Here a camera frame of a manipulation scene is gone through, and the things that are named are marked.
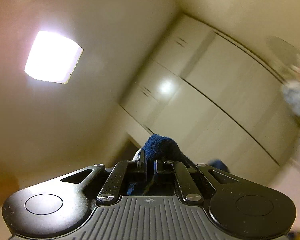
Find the blue towel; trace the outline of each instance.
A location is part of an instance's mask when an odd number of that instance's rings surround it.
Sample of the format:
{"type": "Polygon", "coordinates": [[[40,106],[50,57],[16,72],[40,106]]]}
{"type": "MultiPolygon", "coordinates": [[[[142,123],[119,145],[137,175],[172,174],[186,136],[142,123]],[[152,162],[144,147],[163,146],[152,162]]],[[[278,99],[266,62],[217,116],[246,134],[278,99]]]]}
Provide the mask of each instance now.
{"type": "MultiPolygon", "coordinates": [[[[186,157],[178,147],[178,144],[169,137],[153,134],[149,137],[142,147],[146,154],[147,161],[147,182],[132,183],[128,188],[128,195],[145,195],[152,186],[154,161],[178,161],[182,162],[187,168],[194,168],[195,164],[186,157]]],[[[217,169],[229,172],[228,167],[221,160],[213,160],[208,165],[217,169]]]]}

